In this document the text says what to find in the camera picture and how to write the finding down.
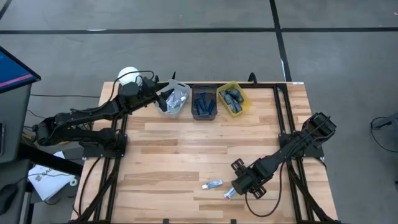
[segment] yellow bin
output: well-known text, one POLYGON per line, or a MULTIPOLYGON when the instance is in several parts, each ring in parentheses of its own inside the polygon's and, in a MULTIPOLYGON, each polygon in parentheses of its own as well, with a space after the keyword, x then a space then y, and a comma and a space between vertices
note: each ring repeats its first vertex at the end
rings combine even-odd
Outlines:
POLYGON ((229 82, 229 83, 217 88, 217 95, 218 95, 218 98, 220 99, 220 101, 222 102, 222 104, 225 106, 225 108, 228 111, 228 113, 232 117, 237 117, 237 116, 243 114, 245 111, 248 111, 250 106, 251 106, 251 100, 248 98, 248 96, 246 96, 246 94, 243 92, 242 88, 239 86, 239 84, 236 81, 229 82), (240 111, 238 113, 233 113, 231 111, 229 106, 226 104, 224 98, 220 94, 221 91, 229 90, 230 88, 235 88, 235 89, 239 90, 241 92, 241 95, 242 95, 243 100, 244 100, 243 103, 240 104, 241 107, 242 107, 242 111, 240 111))

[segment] small tube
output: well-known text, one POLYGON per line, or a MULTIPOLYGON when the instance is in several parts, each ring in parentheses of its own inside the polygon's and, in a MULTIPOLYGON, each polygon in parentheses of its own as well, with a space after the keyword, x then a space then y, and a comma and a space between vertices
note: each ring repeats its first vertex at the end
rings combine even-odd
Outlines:
POLYGON ((202 189, 212 189, 212 188, 220 186, 221 184, 223 184, 222 180, 210 181, 210 182, 207 182, 205 185, 202 185, 202 189))
POLYGON ((233 187, 230 188, 228 192, 224 194, 224 198, 231 200, 232 196, 236 193, 235 189, 233 187))

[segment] monitor screen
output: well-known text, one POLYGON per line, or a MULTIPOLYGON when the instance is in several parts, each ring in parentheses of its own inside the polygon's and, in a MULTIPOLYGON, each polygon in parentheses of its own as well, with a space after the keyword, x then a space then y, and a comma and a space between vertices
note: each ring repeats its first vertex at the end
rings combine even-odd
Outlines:
POLYGON ((40 80, 38 75, 4 49, 0 49, 0 93, 40 80))

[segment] white ball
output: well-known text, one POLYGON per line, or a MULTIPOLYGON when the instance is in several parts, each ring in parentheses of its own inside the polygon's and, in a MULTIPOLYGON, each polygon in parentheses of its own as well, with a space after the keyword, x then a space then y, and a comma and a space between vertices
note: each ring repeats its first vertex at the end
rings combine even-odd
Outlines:
MULTIPOLYGON (((118 78, 121 77, 122 75, 126 74, 126 73, 137 72, 137 71, 138 71, 138 69, 136 69, 134 67, 126 67, 126 68, 122 69, 119 72, 118 78)), ((141 86, 142 85, 142 78, 141 77, 137 78, 137 76, 139 76, 139 75, 141 75, 139 72, 125 75, 124 77, 119 79, 119 82, 120 82, 120 84, 125 85, 125 84, 127 84, 129 82, 135 82, 136 79, 137 79, 137 85, 141 86)))

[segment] wooden table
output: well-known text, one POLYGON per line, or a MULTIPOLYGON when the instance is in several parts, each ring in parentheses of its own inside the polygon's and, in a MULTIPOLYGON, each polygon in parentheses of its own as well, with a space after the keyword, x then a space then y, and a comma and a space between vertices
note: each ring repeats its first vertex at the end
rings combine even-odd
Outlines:
MULTIPOLYGON (((304 85, 288 83, 290 104, 295 125, 311 115, 304 85)), ((100 104, 111 93, 112 83, 103 86, 100 104)), ((278 209, 269 217, 258 218, 246 207, 244 196, 234 195, 231 201, 223 194, 236 178, 230 164, 241 158, 246 164, 279 149, 280 133, 275 100, 270 88, 246 88, 252 100, 250 111, 232 118, 218 102, 214 121, 195 121, 191 114, 191 100, 183 108, 179 119, 158 114, 154 105, 139 109, 129 116, 126 133, 128 146, 121 160, 112 223, 295 223, 289 178, 282 174, 282 199, 278 209), (211 180, 222 179, 221 187, 202 190, 211 180)), ((283 94, 280 101, 286 115, 283 94)), ((97 121, 95 129, 111 126, 110 121, 97 121)), ((86 208, 98 192, 103 160, 93 170, 83 196, 86 208)), ((95 159, 85 162, 81 179, 95 159)), ((315 159, 304 159, 308 188, 315 200, 330 217, 337 219, 325 168, 315 159)), ((279 189, 279 173, 265 184, 267 193, 260 200, 249 196, 249 204, 260 214, 268 213, 275 205, 279 189)), ((302 216, 305 206, 300 195, 302 216)), ((101 218, 105 217, 108 196, 103 200, 101 218)))

